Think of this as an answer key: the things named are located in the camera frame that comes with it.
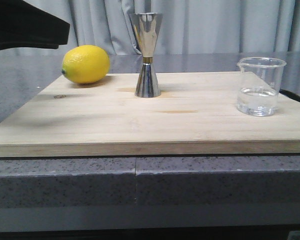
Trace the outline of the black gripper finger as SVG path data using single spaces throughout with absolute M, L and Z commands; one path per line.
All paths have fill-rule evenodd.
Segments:
M 0 0 L 0 50 L 58 49 L 68 43 L 70 24 L 23 0 Z

